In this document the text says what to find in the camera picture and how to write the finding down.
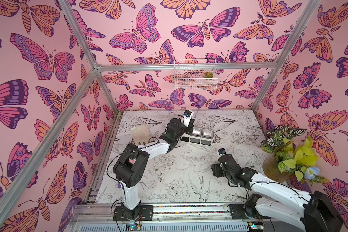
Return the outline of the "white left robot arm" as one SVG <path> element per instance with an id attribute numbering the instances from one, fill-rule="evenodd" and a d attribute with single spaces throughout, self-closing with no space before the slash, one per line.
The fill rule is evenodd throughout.
<path id="1" fill-rule="evenodd" d="M 121 208 L 126 219 L 135 220 L 141 216 L 141 200 L 136 185 L 141 181 L 150 158 L 171 152 L 183 135 L 192 133 L 194 121 L 195 119 L 187 115 L 182 120 L 171 119 L 156 142 L 141 146 L 128 144 L 119 155 L 113 173 L 124 191 Z"/>

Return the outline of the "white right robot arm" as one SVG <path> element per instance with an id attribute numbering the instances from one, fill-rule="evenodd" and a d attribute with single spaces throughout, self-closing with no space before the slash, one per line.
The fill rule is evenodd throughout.
<path id="1" fill-rule="evenodd" d="M 305 232 L 339 232 L 344 220 L 322 192 L 293 189 L 275 182 L 256 170 L 240 167 L 225 149 L 211 166 L 215 177 L 225 177 L 231 187 L 242 187 L 253 194 L 244 203 L 249 218 L 269 217 L 288 223 Z"/>

